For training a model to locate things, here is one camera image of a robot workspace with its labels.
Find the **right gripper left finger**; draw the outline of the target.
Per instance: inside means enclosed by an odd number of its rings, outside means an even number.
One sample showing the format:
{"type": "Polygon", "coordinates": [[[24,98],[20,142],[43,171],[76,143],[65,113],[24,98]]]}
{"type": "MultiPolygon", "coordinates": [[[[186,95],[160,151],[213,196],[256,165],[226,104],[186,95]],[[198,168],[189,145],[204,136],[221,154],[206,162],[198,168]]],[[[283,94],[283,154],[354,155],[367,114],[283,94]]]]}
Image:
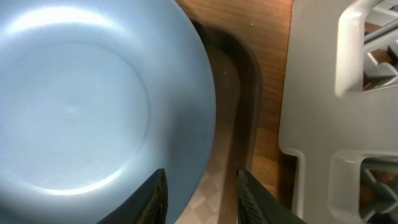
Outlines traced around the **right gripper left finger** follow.
{"type": "Polygon", "coordinates": [[[122,205],[98,224],[165,224],[167,208],[165,169],[157,169],[122,205]]]}

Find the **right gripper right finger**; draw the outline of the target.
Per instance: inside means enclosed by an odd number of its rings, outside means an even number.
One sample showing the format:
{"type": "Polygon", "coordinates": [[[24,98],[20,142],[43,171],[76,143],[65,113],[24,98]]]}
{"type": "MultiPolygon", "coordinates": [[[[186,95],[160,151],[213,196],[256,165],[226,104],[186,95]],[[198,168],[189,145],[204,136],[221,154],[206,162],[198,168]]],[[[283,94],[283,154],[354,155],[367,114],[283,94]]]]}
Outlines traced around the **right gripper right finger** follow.
{"type": "Polygon", "coordinates": [[[285,208],[247,169],[236,168],[239,224],[306,224],[285,208]]]}

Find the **dark blue plate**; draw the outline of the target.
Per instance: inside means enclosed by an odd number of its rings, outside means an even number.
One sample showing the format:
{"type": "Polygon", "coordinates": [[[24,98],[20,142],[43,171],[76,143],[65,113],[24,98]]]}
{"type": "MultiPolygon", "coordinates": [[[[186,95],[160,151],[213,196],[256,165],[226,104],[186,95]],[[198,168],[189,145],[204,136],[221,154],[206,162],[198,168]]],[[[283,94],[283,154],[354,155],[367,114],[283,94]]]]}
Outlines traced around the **dark blue plate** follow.
{"type": "Polygon", "coordinates": [[[2,223],[97,223],[157,169],[174,223],[215,121],[210,62],[175,1],[1,1],[2,223]]]}

